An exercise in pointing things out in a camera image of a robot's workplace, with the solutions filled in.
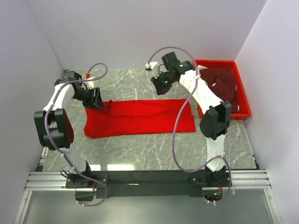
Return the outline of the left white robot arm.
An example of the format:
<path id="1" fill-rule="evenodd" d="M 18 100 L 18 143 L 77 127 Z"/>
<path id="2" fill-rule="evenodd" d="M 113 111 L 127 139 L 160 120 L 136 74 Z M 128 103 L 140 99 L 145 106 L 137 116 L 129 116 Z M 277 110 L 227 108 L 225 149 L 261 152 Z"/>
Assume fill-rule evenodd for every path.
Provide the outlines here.
<path id="1" fill-rule="evenodd" d="M 94 86 L 97 78 L 86 74 L 86 78 L 74 71 L 67 71 L 65 78 L 54 84 L 54 93 L 49 103 L 34 113 L 34 121 L 39 141 L 43 147 L 57 151 L 66 161 L 69 171 L 61 175 L 72 183 L 87 187 L 92 183 L 92 172 L 86 160 L 72 146 L 74 131 L 66 113 L 71 99 L 81 101 L 84 108 L 101 110 L 104 103 L 100 89 Z"/>

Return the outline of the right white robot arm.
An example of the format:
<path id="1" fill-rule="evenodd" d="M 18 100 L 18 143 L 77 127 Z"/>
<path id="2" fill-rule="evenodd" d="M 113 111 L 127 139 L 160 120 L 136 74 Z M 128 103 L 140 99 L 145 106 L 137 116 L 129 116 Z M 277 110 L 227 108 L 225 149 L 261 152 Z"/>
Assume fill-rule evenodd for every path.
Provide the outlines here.
<path id="1" fill-rule="evenodd" d="M 166 94 L 173 83 L 178 82 L 190 95 L 183 103 L 184 108 L 190 98 L 194 98 L 204 113 L 200 121 L 200 131 L 206 138 L 207 161 L 202 167 L 206 172 L 206 181 L 218 181 L 227 176 L 228 162 L 224 156 L 224 141 L 231 120 L 231 104 L 222 101 L 201 78 L 199 68 L 194 59 L 180 61 L 174 52 L 162 57 L 165 71 L 160 71 L 157 62 L 149 60 L 145 68 L 153 72 L 151 79 L 157 94 Z"/>

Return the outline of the red t shirt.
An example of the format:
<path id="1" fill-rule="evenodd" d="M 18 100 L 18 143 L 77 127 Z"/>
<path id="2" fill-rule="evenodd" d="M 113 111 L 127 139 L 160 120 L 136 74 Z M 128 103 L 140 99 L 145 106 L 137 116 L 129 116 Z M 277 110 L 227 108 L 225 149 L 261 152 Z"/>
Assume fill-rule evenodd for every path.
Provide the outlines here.
<path id="1" fill-rule="evenodd" d="M 185 99 L 106 101 L 105 110 L 86 109 L 86 137 L 98 139 L 121 135 L 195 132 L 191 106 L 183 108 Z"/>

